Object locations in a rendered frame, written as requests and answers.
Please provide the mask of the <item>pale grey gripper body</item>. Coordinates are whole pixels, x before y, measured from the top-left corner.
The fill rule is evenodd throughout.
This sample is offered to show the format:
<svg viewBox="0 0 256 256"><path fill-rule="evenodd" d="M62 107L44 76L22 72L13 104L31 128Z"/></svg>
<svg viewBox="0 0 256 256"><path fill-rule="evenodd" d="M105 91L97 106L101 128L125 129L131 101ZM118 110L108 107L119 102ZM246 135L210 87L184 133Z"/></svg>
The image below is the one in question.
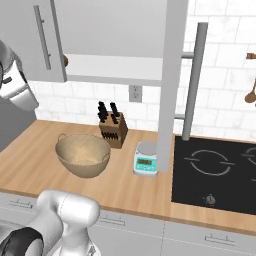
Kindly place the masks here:
<svg viewBox="0 0 256 256"><path fill-rule="evenodd" d="M33 111L39 103L27 83L7 83L0 88L0 96L24 111Z"/></svg>

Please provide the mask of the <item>grey cabinet door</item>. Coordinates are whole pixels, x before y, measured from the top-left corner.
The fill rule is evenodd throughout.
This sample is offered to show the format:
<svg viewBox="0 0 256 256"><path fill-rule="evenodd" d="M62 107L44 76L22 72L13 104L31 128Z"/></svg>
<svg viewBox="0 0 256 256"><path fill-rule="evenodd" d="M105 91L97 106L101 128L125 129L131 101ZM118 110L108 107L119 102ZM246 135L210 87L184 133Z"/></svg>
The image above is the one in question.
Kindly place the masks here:
<svg viewBox="0 0 256 256"><path fill-rule="evenodd" d="M34 5L45 21L51 70L45 66ZM0 40L17 54L28 80L67 81L54 0L0 0Z"/></svg>
<svg viewBox="0 0 256 256"><path fill-rule="evenodd" d="M169 168L188 0L167 0L156 169Z"/></svg>

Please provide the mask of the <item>tan woven basket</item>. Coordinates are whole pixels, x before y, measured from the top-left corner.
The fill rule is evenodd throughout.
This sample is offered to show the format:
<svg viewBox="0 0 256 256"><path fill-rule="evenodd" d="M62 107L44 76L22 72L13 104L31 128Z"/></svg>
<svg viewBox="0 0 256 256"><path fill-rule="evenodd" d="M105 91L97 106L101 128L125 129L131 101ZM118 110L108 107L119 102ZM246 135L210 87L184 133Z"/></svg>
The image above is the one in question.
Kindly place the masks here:
<svg viewBox="0 0 256 256"><path fill-rule="evenodd" d="M106 168L111 148L104 139L90 134L61 133L55 152L62 165L80 178L94 178Z"/></svg>

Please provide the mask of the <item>wooden knife block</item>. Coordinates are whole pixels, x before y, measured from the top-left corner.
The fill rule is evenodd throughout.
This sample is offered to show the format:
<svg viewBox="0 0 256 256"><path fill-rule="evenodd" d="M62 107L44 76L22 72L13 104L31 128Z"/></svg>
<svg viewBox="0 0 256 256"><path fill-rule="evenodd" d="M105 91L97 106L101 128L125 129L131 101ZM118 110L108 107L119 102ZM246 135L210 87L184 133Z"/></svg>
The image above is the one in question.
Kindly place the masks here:
<svg viewBox="0 0 256 256"><path fill-rule="evenodd" d="M113 121L114 114L109 111L104 123L99 123L102 138L105 139L111 148L121 149L128 133L128 127L122 112L116 121Z"/></svg>

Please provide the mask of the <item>grey drawer front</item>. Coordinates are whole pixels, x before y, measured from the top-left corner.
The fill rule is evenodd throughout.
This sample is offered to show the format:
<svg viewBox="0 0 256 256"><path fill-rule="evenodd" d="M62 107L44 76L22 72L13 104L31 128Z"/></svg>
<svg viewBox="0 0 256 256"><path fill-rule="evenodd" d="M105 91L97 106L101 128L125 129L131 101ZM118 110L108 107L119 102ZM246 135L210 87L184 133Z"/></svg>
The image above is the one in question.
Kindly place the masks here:
<svg viewBox="0 0 256 256"><path fill-rule="evenodd" d="M0 215L11 212L36 213L36 199L0 192Z"/></svg>
<svg viewBox="0 0 256 256"><path fill-rule="evenodd" d="M213 236L234 242L234 246L205 241ZM162 256L256 256L256 236L165 222Z"/></svg>
<svg viewBox="0 0 256 256"><path fill-rule="evenodd" d="M160 256L164 222L153 218L102 210L100 217L125 221L117 226L98 221L88 229L102 256Z"/></svg>

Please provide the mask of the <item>white teal kitchen scale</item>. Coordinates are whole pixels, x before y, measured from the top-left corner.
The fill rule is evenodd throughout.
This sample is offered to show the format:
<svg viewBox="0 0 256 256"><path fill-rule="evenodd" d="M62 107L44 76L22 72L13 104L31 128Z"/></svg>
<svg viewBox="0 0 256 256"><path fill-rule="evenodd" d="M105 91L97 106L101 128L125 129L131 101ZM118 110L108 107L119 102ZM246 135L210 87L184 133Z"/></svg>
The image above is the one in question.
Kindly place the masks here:
<svg viewBox="0 0 256 256"><path fill-rule="evenodd" d="M133 173L138 176L156 177L156 142L139 142L134 153Z"/></svg>

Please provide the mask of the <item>black hob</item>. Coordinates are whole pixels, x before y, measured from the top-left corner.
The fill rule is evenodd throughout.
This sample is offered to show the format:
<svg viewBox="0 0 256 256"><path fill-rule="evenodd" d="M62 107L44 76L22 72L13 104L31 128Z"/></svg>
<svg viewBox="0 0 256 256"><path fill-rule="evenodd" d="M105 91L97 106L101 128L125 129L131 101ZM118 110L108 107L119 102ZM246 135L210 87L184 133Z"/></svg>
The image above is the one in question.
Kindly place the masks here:
<svg viewBox="0 0 256 256"><path fill-rule="evenodd" d="M256 144L177 136L171 200L256 215Z"/></svg>

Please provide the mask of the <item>wooden spoon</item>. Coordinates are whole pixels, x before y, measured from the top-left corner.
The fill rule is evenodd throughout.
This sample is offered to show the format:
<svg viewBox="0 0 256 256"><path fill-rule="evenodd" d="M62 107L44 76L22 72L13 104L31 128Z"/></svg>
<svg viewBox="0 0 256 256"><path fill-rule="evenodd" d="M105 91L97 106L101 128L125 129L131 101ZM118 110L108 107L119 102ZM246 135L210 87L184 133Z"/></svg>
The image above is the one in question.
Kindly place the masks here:
<svg viewBox="0 0 256 256"><path fill-rule="evenodd" d="M254 85L253 85L253 88L252 88L252 91L250 93L248 93L244 100L246 103L253 103L256 101L256 93L255 93L255 89L256 89L256 79L254 81Z"/></svg>

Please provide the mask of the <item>black handled knife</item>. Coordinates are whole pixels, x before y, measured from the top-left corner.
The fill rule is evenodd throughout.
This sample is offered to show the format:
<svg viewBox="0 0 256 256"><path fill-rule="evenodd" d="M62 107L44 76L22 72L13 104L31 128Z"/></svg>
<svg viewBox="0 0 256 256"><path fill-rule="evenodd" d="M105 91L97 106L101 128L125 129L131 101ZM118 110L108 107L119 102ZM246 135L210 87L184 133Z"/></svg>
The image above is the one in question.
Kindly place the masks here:
<svg viewBox="0 0 256 256"><path fill-rule="evenodd" d="M110 103L110 107L112 109L112 113L114 114L115 117L119 117L120 113L117 110L116 104L114 102Z"/></svg>
<svg viewBox="0 0 256 256"><path fill-rule="evenodd" d="M105 104L102 101L99 101L98 104L99 104L99 106L98 106L98 110L99 110L98 117L99 117L100 121L102 123L104 123L105 120L107 119L108 112L107 112L107 109L105 107Z"/></svg>

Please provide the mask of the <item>grey wall cabinet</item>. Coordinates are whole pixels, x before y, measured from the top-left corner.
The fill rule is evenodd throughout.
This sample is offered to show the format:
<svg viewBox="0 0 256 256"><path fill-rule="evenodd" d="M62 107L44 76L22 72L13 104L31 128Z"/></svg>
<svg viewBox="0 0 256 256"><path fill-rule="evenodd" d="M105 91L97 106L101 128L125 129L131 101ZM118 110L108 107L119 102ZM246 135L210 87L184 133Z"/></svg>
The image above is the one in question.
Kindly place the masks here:
<svg viewBox="0 0 256 256"><path fill-rule="evenodd" d="M167 0L55 0L70 81L158 86Z"/></svg>

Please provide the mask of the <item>white wall outlet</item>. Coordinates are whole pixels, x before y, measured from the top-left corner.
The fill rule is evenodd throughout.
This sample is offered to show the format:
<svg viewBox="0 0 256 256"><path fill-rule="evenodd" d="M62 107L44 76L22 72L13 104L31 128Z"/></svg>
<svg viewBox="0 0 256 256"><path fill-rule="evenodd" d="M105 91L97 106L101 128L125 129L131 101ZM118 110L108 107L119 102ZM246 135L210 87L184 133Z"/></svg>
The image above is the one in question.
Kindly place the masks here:
<svg viewBox="0 0 256 256"><path fill-rule="evenodd" d="M137 85L129 86L129 101L130 102L142 102L142 87Z"/></svg>

